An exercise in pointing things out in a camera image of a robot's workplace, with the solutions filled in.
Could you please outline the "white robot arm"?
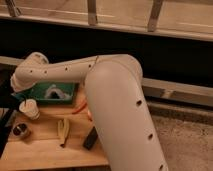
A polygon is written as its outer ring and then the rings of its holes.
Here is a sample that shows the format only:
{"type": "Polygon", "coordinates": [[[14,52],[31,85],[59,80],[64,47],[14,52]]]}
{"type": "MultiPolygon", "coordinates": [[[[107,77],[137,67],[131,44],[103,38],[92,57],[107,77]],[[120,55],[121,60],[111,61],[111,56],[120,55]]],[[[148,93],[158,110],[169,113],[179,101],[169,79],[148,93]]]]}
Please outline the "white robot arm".
{"type": "Polygon", "coordinates": [[[111,171],[169,171],[142,79],[140,63],[128,54],[51,64],[34,52],[16,67],[10,84],[20,92],[39,82],[82,82],[111,171]]]}

